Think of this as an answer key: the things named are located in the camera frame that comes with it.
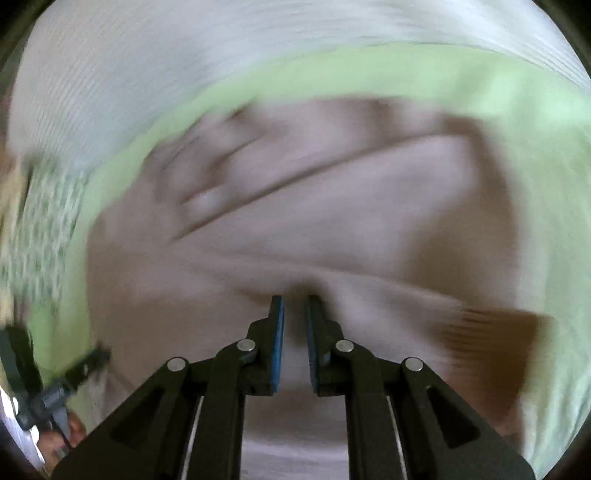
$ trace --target silver screw head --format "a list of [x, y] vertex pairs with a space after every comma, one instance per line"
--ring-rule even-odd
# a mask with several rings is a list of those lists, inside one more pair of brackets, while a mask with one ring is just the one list
[[184, 358], [176, 356], [174, 358], [171, 358], [166, 364], [166, 366], [171, 372], [180, 372], [181, 370], [184, 370], [184, 368], [187, 366], [187, 361]]
[[420, 372], [423, 369], [423, 361], [420, 358], [412, 356], [404, 361], [404, 365], [413, 372]]
[[351, 340], [339, 340], [336, 342], [335, 347], [339, 352], [349, 353], [353, 351], [355, 344]]
[[236, 346], [241, 352], [252, 352], [256, 347], [256, 343], [253, 340], [250, 340], [250, 338], [243, 338], [236, 344]]

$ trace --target blue gripper pad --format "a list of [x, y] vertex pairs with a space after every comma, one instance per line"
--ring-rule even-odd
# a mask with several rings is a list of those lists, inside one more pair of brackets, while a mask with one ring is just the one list
[[273, 393], [277, 393], [281, 377], [281, 353], [283, 350], [283, 326], [285, 323], [282, 297], [274, 296], [271, 301], [269, 319], [272, 319], [273, 316], [277, 318], [277, 328], [275, 330], [275, 341], [273, 342], [273, 354], [271, 357], [271, 386]]

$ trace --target brown fabric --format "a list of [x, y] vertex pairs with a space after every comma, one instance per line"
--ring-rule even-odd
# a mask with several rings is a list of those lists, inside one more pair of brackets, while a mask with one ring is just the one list
[[347, 337], [423, 358], [517, 435], [537, 324], [511, 310], [519, 258], [504, 166], [474, 121], [365, 99], [208, 116], [150, 154], [90, 235], [90, 318], [116, 373], [108, 403], [169, 357], [240, 339], [282, 294], [281, 388], [248, 400], [243, 478], [346, 478], [343, 401], [311, 392], [314, 292]]
[[[2, 148], [0, 147], [0, 168]], [[13, 240], [27, 196], [28, 175], [21, 164], [12, 163], [7, 172], [0, 171], [0, 260], [11, 255]]]
[[14, 166], [14, 159], [6, 147], [6, 130], [8, 124], [8, 111], [10, 107], [12, 90], [0, 92], [0, 181]]

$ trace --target beige cloth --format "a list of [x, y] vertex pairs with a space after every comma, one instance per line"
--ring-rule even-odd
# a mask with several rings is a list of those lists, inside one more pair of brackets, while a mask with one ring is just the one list
[[172, 356], [196, 361], [286, 299], [280, 392], [249, 398], [245, 479], [342, 479], [341, 398], [314, 397], [305, 299], [393, 361], [423, 358], [518, 434], [536, 317], [516, 305], [505, 166], [477, 123], [366, 99], [250, 106], [156, 148], [89, 239], [90, 318], [114, 406]]
[[[0, 145], [0, 164], [3, 162]], [[7, 165], [10, 157], [4, 157]], [[3, 172], [0, 165], [0, 260], [12, 254], [10, 245], [14, 240], [22, 209], [27, 198], [28, 173], [20, 163], [12, 163]]]

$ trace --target folded cloth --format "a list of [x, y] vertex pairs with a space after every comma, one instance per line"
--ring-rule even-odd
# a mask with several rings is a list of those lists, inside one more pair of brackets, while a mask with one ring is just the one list
[[152, 151], [91, 231], [90, 321], [112, 348], [106, 408], [168, 358], [243, 337], [282, 294], [280, 392], [248, 399], [243, 478], [346, 477], [343, 401], [311, 391], [314, 292], [348, 337], [393, 361], [423, 358], [519, 445], [538, 319], [512, 310], [522, 255], [507, 175], [481, 125], [416, 103], [203, 118]]

